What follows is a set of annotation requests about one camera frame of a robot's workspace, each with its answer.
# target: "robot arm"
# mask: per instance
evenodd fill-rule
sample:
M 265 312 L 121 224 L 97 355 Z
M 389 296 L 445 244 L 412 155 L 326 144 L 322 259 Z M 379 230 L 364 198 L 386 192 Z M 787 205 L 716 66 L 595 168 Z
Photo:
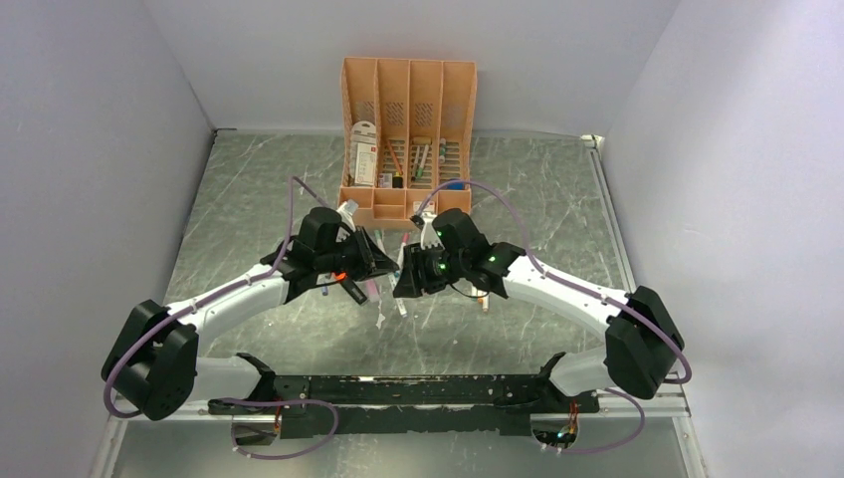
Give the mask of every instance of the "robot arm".
M 676 356 L 669 346 L 613 304 L 638 312 L 680 350 L 684 346 L 662 300 L 651 289 L 639 287 L 627 294 L 604 288 L 532 260 L 513 244 L 490 244 L 459 209 L 415 216 L 415 222 L 422 227 L 422 241 L 404 249 L 395 297 L 434 294 L 466 279 L 480 291 L 560 314 L 604 340 L 603 347 L 565 354 L 553 367 L 550 382 L 567 396 L 619 386 L 633 396 L 652 398 L 674 365 Z
M 166 307 L 153 301 L 135 306 L 103 365 L 103 380 L 107 381 L 118 360 L 148 331 L 166 321 L 171 311 L 187 308 L 192 311 L 163 328 L 130 358 L 117 373 L 114 388 L 152 420 L 168 416 L 186 401 L 250 394 L 266 366 L 247 355 L 197 360 L 200 334 L 207 349 L 227 330 L 319 287 L 319 280 L 327 275 L 333 275 L 334 283 L 358 304 L 366 302 L 354 282 L 392 273 L 398 266 L 363 229 L 354 228 L 353 212 L 349 203 L 336 211 L 314 208 L 304 218 L 299 234 L 291 238 L 287 251 L 281 251 L 280 245 L 246 274 Z M 242 286 L 232 288 L 236 283 Z

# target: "organizer compartment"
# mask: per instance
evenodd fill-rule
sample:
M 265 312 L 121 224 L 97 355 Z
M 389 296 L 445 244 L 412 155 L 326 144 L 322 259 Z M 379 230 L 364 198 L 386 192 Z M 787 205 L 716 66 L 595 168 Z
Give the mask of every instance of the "organizer compartment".
M 469 178 L 477 91 L 475 64 L 346 58 L 340 87 L 346 141 L 340 201 L 357 201 L 360 207 L 354 220 L 362 226 L 413 228 L 409 217 L 414 202 L 423 200 L 442 182 Z M 393 188 L 392 183 L 380 187 L 378 181 L 374 187 L 353 186 L 350 182 L 350 131 L 361 120 L 373 121 L 376 126 L 378 176 L 401 174 L 402 187 Z M 441 151 L 442 138 L 446 142 Z M 425 143 L 428 153 L 423 160 Z M 468 187 L 443 190 L 433 201 L 437 212 L 451 207 L 469 212 L 471 192 Z

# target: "black mounting base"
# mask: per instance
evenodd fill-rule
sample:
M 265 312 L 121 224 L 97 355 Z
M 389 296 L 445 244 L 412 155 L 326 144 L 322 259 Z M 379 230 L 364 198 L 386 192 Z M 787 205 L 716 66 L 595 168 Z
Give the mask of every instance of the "black mounting base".
M 568 397 L 550 384 L 547 376 L 560 357 L 554 356 L 539 374 L 276 375 L 274 390 L 281 399 L 305 396 L 334 404 L 339 413 L 337 434 L 498 430 L 502 435 L 531 436 L 532 414 L 567 414 L 572 402 L 580 413 L 599 409 L 593 393 Z M 276 412 L 219 400 L 209 401 L 208 410 L 235 416 Z M 332 421 L 330 410 L 320 406 L 285 408 L 280 438 L 323 434 Z

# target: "gray marbled floor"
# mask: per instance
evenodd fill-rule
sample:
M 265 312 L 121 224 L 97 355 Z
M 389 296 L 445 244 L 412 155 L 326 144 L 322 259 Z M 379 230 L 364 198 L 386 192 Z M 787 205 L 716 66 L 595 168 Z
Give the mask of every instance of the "gray marbled floor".
M 288 214 L 289 175 L 334 203 L 342 152 L 340 136 L 221 134 L 167 302 L 240 275 L 277 246 Z M 473 179 L 498 187 L 521 212 L 540 259 L 588 281 L 622 287 L 600 191 L 579 138 L 475 138 L 470 167 Z M 301 190 L 295 198 L 298 229 L 315 203 Z M 483 191 L 473 194 L 472 216 L 491 241 L 519 243 L 506 209 Z M 391 254 L 399 237 L 386 236 Z M 223 335 L 208 355 L 249 352 L 278 373 L 516 373 L 536 371 L 557 352 L 597 345 L 582 328 L 543 309 L 493 297 L 485 314 L 451 290 L 405 301 L 410 317 L 403 320 L 386 279 L 378 284 L 384 300 L 363 307 L 342 290 L 328 297 L 310 291 Z

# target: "white wall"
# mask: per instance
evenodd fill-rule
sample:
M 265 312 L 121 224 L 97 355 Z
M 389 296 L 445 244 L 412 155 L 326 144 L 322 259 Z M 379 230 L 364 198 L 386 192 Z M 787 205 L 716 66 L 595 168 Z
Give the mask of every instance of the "white wall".
M 163 296 L 210 129 L 139 0 L 0 2 L 0 469 L 87 476 L 100 367 Z
M 145 1 L 218 127 L 341 129 L 367 56 L 478 62 L 478 129 L 604 134 L 679 0 Z
M 842 31 L 836 0 L 686 0 L 607 137 L 714 477 L 844 469 Z

